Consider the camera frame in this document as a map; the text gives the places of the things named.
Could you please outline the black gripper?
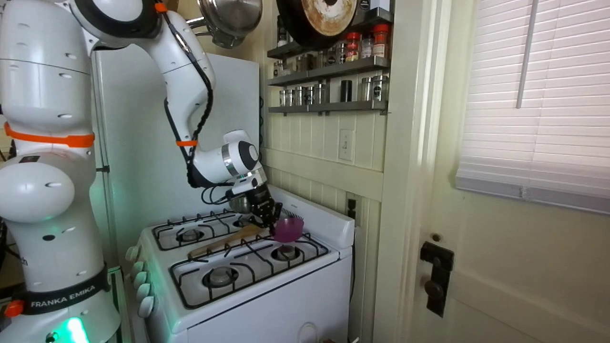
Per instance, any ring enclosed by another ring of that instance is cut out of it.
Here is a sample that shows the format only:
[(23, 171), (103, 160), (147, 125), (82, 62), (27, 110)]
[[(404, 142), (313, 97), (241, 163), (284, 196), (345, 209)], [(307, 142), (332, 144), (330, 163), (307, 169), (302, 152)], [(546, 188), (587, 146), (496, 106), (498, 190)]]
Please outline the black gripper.
[(267, 184), (248, 190), (246, 200), (260, 226), (273, 226), (279, 221), (282, 203), (273, 198)]

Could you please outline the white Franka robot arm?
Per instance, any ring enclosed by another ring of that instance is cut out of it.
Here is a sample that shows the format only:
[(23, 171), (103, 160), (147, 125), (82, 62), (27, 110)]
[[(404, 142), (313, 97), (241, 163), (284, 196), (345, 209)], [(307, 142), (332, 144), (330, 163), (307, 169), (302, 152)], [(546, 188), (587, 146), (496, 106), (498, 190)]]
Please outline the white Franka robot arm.
[(256, 146), (242, 133), (204, 152), (212, 64), (191, 22), (162, 0), (2, 0), (0, 106), (14, 156), (0, 165), (0, 217), (23, 262), (25, 293), (2, 308), (0, 343), (107, 343), (120, 327), (90, 186), (94, 51), (143, 47), (193, 186), (227, 184), (258, 222), (279, 219)]

